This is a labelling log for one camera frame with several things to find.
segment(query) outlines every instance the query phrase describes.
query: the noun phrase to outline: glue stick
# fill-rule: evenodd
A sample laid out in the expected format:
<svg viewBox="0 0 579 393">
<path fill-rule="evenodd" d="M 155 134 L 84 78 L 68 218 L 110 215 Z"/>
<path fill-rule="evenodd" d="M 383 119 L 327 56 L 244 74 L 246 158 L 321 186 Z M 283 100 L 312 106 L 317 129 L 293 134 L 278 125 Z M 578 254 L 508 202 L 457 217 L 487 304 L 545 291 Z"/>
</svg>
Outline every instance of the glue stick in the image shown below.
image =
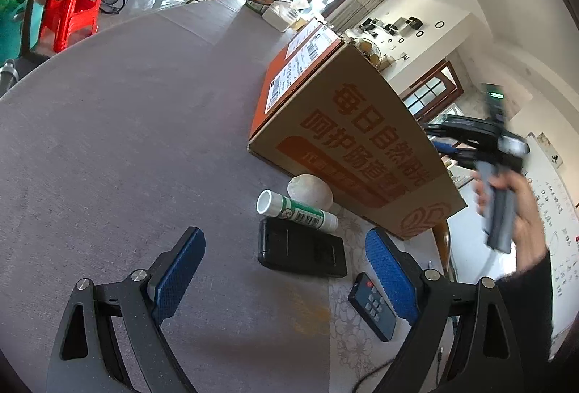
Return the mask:
<svg viewBox="0 0 579 393">
<path fill-rule="evenodd" d="M 295 221 L 324 233 L 333 233 L 338 228 L 338 217 L 334 214 L 296 202 L 269 189 L 259 195 L 256 207 L 260 215 Z"/>
</svg>

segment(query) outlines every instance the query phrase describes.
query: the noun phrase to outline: blue gripper pad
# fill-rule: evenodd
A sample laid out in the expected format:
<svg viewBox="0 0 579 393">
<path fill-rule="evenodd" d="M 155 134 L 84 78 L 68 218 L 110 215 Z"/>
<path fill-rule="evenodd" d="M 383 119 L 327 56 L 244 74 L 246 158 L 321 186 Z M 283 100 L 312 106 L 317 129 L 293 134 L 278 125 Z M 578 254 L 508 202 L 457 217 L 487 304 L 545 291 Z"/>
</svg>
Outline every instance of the blue gripper pad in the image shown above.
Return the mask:
<svg viewBox="0 0 579 393">
<path fill-rule="evenodd" d="M 366 257 L 370 261 L 378 280 L 380 280 L 397 316 L 407 320 L 412 326 L 419 316 L 415 287 L 380 238 L 376 228 L 366 233 Z"/>
<path fill-rule="evenodd" d="M 177 311 L 204 255 L 203 231 L 189 227 L 173 249 L 162 253 L 151 266 L 147 291 L 155 303 L 151 315 L 158 325 Z"/>
</svg>

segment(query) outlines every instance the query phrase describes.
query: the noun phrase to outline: black sleeve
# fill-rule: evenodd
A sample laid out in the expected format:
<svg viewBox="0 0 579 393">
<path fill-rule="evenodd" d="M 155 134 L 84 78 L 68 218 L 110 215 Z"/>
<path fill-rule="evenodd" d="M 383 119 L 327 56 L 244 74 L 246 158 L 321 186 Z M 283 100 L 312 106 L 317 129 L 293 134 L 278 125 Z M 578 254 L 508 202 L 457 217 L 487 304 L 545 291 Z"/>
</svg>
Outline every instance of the black sleeve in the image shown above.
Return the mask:
<svg viewBox="0 0 579 393">
<path fill-rule="evenodd" d="M 519 347 L 525 392 L 542 390 L 551 349 L 551 255 L 520 274 L 497 280 Z"/>
</svg>

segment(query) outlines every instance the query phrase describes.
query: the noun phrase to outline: red plastic stool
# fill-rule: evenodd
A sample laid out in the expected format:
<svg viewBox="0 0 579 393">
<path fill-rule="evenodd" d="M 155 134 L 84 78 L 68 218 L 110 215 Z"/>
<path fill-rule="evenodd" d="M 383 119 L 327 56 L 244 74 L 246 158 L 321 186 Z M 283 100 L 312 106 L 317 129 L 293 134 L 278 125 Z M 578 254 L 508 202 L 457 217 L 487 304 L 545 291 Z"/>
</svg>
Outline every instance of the red plastic stool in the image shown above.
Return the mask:
<svg viewBox="0 0 579 393">
<path fill-rule="evenodd" d="M 98 30 L 97 17 L 101 0 L 47 0 L 42 17 L 41 32 L 54 32 L 53 50 L 61 52 L 68 46 L 73 32 L 91 27 L 94 34 Z"/>
</svg>

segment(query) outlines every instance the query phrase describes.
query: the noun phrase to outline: person's arm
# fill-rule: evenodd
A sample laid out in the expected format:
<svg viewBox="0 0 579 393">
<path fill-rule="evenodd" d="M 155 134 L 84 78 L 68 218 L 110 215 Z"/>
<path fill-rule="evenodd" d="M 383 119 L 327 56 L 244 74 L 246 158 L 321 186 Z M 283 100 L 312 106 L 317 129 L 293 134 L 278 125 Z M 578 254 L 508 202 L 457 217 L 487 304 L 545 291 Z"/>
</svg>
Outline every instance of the person's arm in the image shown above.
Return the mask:
<svg viewBox="0 0 579 393">
<path fill-rule="evenodd" d="M 475 177 L 478 211 L 484 214 L 488 197 L 479 176 Z M 513 231 L 516 271 L 497 280 L 497 286 L 515 331 L 525 392 L 539 392 L 545 383 L 551 348 L 551 257 L 537 202 L 527 180 L 521 174 L 510 171 L 500 177 L 492 177 L 489 183 L 497 189 L 511 188 L 517 197 Z"/>
</svg>

